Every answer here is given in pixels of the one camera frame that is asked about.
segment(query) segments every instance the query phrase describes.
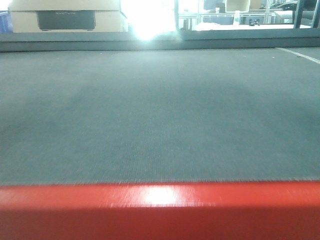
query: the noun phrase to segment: desk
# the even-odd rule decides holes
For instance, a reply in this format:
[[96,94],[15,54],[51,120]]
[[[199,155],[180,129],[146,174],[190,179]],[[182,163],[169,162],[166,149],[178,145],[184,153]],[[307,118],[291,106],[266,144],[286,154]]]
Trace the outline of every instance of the desk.
[[[265,30],[265,29],[293,29],[293,24],[262,24],[260,26],[249,25],[218,25],[214,23],[203,22],[195,26],[196,31],[210,30]],[[309,29],[310,26],[301,25],[301,29]]]
[[[204,22],[205,18],[233,18],[234,17],[233,12],[226,12],[226,13],[194,13],[194,12],[183,12],[179,14],[179,19],[184,20],[183,22],[183,29],[184,30],[194,30],[193,26],[196,26],[200,23]],[[246,21],[245,18],[252,17],[259,18],[263,17],[264,21],[261,21],[261,23],[266,22],[267,15],[268,17],[267,23],[273,24],[276,20],[276,15],[274,12],[241,12],[240,13],[240,22]]]

